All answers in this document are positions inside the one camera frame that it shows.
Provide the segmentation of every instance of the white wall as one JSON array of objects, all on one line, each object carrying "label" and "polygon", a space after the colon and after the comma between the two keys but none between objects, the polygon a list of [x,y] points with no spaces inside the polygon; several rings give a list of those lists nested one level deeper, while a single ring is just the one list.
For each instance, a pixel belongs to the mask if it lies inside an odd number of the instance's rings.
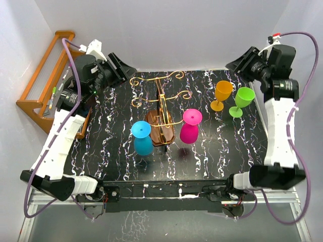
[{"label": "white wall", "polygon": [[[321,219],[323,209],[323,5],[321,0],[290,1],[282,14],[275,32],[306,31],[314,35],[318,42],[321,57],[318,61],[315,75],[307,95],[300,104],[300,109],[295,116],[295,144],[308,165],[311,181],[312,196],[305,220],[313,241],[323,241]],[[300,94],[308,79],[314,63],[315,51],[310,38],[300,35],[282,37],[282,44],[296,48],[296,57],[293,62],[291,78],[300,84]],[[306,182],[296,187],[302,204],[305,201]]]},{"label": "white wall", "polygon": [[265,44],[288,0],[35,0],[50,29],[97,38],[139,70],[223,68]]},{"label": "white wall", "polygon": [[0,1],[0,238],[16,241],[26,185],[19,180],[39,155],[46,134],[15,102],[52,39],[33,0]]}]

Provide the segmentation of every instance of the green wine glass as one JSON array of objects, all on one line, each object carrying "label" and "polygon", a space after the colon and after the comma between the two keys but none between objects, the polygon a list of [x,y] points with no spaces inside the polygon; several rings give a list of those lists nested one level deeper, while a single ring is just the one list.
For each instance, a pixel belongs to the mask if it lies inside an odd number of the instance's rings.
[{"label": "green wine glass", "polygon": [[229,109],[229,114],[232,117],[241,117],[242,116],[242,109],[243,107],[248,106],[253,99],[255,98],[254,91],[249,87],[242,87],[238,90],[236,95],[236,106],[231,107]]}]

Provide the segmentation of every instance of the wooden dish rack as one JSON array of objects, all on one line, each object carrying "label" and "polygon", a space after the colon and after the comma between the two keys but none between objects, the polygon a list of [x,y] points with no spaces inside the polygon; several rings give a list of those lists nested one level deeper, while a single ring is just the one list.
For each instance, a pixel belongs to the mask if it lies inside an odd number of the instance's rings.
[{"label": "wooden dish rack", "polygon": [[[30,90],[32,89],[33,85],[35,84],[39,73],[41,72],[42,68],[44,67],[51,51],[53,50],[55,44],[57,43],[57,41],[61,41],[62,38],[67,38],[69,41],[72,41],[74,37],[75,37],[75,33],[72,31],[56,31],[55,32],[54,38],[52,39],[48,49],[46,50],[39,65],[37,66],[36,71],[32,75],[26,89],[24,90],[20,99],[16,102],[16,104],[29,117],[31,117],[31,119],[36,124],[38,124],[47,134],[49,134],[49,132],[50,132],[50,129],[51,129],[54,119],[49,118],[49,117],[44,117],[44,112],[46,110],[47,103],[51,98],[52,89],[53,89],[53,87],[55,87],[57,85],[57,83],[62,75],[62,72],[64,71],[64,68],[67,64],[67,61],[68,61],[68,56],[66,54],[65,49],[63,48],[63,44],[62,44],[62,52],[55,64],[55,66],[49,76],[49,79],[47,80],[47,83],[46,83],[40,97],[38,98],[38,100],[27,100],[27,97],[28,97],[28,94],[29,94]],[[73,59],[84,54],[82,52],[74,51],[70,48],[69,48],[69,50],[72,54]],[[39,113],[35,112],[36,108],[40,108]],[[86,117],[86,120],[83,124],[83,128],[82,128],[81,132],[76,134],[77,139],[83,139],[85,137],[86,126],[89,121],[91,111],[92,110],[90,110],[89,114]]]}]

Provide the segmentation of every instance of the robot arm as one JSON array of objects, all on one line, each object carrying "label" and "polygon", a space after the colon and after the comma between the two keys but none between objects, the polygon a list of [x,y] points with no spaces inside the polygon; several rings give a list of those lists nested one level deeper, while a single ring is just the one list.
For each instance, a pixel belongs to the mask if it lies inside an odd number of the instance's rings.
[{"label": "robot arm", "polygon": [[[85,55],[75,59],[81,84],[81,103],[58,132],[59,126],[78,99],[76,80],[74,76],[71,76],[64,84],[55,110],[54,123],[41,155],[31,169],[22,171],[20,176],[21,180],[28,182],[41,156],[47,150],[46,157],[35,173],[32,186],[61,201],[71,195],[93,194],[95,192],[98,183],[95,178],[63,174],[67,155],[91,106],[95,104],[95,95],[107,86],[117,87],[128,81],[137,71],[123,63],[114,53],[109,54],[111,61],[107,59],[101,52],[101,42],[98,40],[92,41],[88,47],[82,45],[80,51],[86,52]],[[49,146],[54,136],[56,139]]]},{"label": "robot arm", "polygon": [[243,56],[227,64],[227,68],[247,81],[261,81],[268,116],[268,145],[263,165],[249,172],[235,174],[233,187],[238,190],[272,188],[287,190],[305,179],[288,140],[294,138],[294,115],[289,121],[291,136],[286,134],[286,120],[299,98],[296,80],[290,79],[295,48],[279,43],[279,35],[270,36],[269,48],[259,51],[251,47]]}]

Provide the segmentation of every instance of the marble tabletop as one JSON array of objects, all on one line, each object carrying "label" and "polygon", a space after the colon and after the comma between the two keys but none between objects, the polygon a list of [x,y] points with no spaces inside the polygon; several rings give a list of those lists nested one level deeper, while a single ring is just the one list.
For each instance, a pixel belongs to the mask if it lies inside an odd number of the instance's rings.
[{"label": "marble tabletop", "polygon": [[[137,73],[144,79],[162,77],[171,72]],[[142,102],[133,107],[133,97],[155,99],[154,81],[140,81],[133,87],[129,82],[121,87],[107,88],[96,100],[88,122],[86,137],[76,139],[64,167],[65,174],[92,175],[105,181],[218,179],[232,173],[248,171],[252,164],[261,164],[267,147],[266,134],[253,101],[243,108],[241,118],[232,118],[229,108],[235,106],[234,97],[240,87],[249,86],[226,70],[186,71],[182,79],[175,75],[161,81],[166,97],[189,90],[189,100],[178,97],[168,100],[167,107],[174,122],[182,119],[189,108],[198,109],[203,120],[199,124],[198,140],[184,144],[179,133],[183,124],[175,125],[175,141],[168,146],[154,147],[151,155],[141,157],[134,151],[131,126],[145,120],[156,103]],[[227,80],[234,86],[232,95],[224,101],[224,110],[215,112],[210,103],[215,100],[216,83]]]}]

